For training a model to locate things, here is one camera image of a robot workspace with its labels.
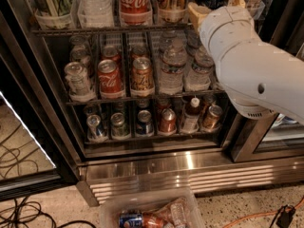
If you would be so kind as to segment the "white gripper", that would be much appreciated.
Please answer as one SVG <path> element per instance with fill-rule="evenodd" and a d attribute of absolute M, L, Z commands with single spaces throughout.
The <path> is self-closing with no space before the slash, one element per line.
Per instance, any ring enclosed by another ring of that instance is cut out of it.
<path fill-rule="evenodd" d="M 228 0 L 228 5 L 212 12 L 194 2 L 187 5 L 193 28 L 214 61 L 239 43 L 259 39 L 245 1 Z"/>

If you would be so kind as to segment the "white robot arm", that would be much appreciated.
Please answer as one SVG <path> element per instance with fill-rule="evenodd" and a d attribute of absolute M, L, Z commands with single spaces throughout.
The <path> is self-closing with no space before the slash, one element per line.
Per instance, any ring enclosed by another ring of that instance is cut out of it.
<path fill-rule="evenodd" d="M 304 62 L 262 42 L 245 2 L 230 2 L 214 10 L 187 5 L 219 84 L 246 118 L 264 119 L 277 112 L 304 124 Z"/>

